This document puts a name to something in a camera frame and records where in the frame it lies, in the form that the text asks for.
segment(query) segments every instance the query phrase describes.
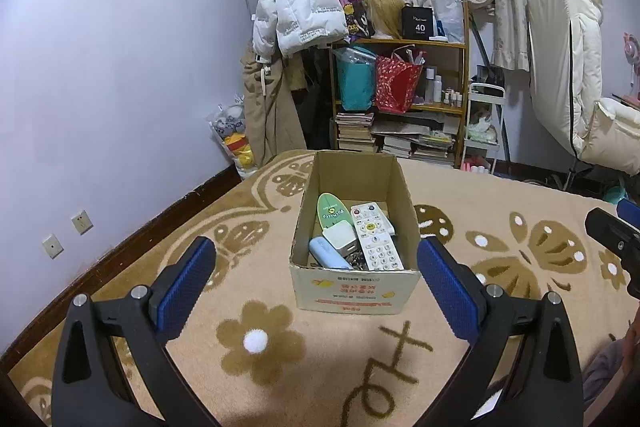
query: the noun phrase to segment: electrical outlet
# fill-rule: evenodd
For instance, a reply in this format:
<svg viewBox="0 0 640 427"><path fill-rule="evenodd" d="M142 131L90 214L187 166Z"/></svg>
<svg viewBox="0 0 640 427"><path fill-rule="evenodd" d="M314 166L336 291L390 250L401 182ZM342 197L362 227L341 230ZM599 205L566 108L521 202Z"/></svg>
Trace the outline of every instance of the electrical outlet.
<svg viewBox="0 0 640 427"><path fill-rule="evenodd" d="M52 259L55 259L60 252L65 250L62 248L60 241L58 241L58 238L54 234L49 235L49 237L42 242L42 247Z"/></svg>
<svg viewBox="0 0 640 427"><path fill-rule="evenodd" d="M80 235L94 227L94 224L84 210L72 217L71 221L73 221L74 227L76 227Z"/></svg>

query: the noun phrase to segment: open box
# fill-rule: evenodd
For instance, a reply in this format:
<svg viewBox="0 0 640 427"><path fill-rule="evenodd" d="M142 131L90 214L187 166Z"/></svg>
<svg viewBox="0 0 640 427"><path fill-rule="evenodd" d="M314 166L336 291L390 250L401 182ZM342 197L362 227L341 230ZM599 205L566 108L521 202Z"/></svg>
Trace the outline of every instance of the open box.
<svg viewBox="0 0 640 427"><path fill-rule="evenodd" d="M315 267L309 241L322 235L318 197L329 192L353 205L375 201L396 230L402 271L361 271ZM392 315L402 311L420 272L416 254L420 232L398 160L384 153L320 151L306 182L291 247L289 269L298 308L333 313Z"/></svg>

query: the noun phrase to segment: metal screw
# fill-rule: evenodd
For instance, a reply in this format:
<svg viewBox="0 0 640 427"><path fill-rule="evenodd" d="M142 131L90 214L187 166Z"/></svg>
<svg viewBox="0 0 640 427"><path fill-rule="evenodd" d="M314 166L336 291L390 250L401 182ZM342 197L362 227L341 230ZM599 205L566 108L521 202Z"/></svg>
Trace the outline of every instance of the metal screw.
<svg viewBox="0 0 640 427"><path fill-rule="evenodd" d="M131 296L134 299L142 299L147 292L148 292L148 289L146 288L146 286L140 285L140 286L136 286L131 290Z"/></svg>
<svg viewBox="0 0 640 427"><path fill-rule="evenodd" d="M491 295L494 299L497 299L498 297L502 297L504 290L500 288L500 286L498 286L497 284L490 284L489 286L486 287L486 292L489 295Z"/></svg>
<svg viewBox="0 0 640 427"><path fill-rule="evenodd" d="M546 298L551 301L551 304L559 304L562 302L561 296L559 296L556 292L549 292Z"/></svg>
<svg viewBox="0 0 640 427"><path fill-rule="evenodd" d="M74 306L82 306L86 302L86 295L84 293L79 293L74 297Z"/></svg>

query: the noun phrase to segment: white rolling cart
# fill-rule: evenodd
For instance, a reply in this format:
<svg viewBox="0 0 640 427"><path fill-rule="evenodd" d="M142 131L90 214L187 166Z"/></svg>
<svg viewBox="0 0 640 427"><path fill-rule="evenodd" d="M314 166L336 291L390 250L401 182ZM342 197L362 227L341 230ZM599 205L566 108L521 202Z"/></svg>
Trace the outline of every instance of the white rolling cart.
<svg viewBox="0 0 640 427"><path fill-rule="evenodd" d="M500 93L501 96L494 96L490 94L483 94L478 92L478 88L484 88L484 90L489 92L494 92L496 94ZM476 140L471 140L469 138L468 129L469 123L471 120L471 103L472 102L484 102L490 103L491 106L491 115L492 121L494 121L494 109L495 114L498 120L498 128L496 128L498 143L488 143L488 142L479 142ZM474 149L484 149L487 152L492 152L494 154L494 163L491 167L491 174L494 174L495 171L495 163L498 159L498 152L502 148L502 127L504 126L504 111L498 110L498 106L503 106L507 102L506 92L502 87L493 86L492 84L483 84L482 82L473 82L469 85L469 96L468 96L468 107L466 108L466 127L465 127L465 146L462 152L462 161L465 161L466 158L466 149L469 147Z"/></svg>

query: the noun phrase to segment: pink fan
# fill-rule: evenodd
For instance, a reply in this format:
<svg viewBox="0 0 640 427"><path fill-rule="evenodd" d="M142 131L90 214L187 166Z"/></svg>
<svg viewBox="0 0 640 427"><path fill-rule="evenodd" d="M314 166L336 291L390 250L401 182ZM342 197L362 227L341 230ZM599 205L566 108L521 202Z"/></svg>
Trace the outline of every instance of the pink fan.
<svg viewBox="0 0 640 427"><path fill-rule="evenodd" d="M640 44L638 40L625 33L626 61L631 64L631 97L640 100Z"/></svg>

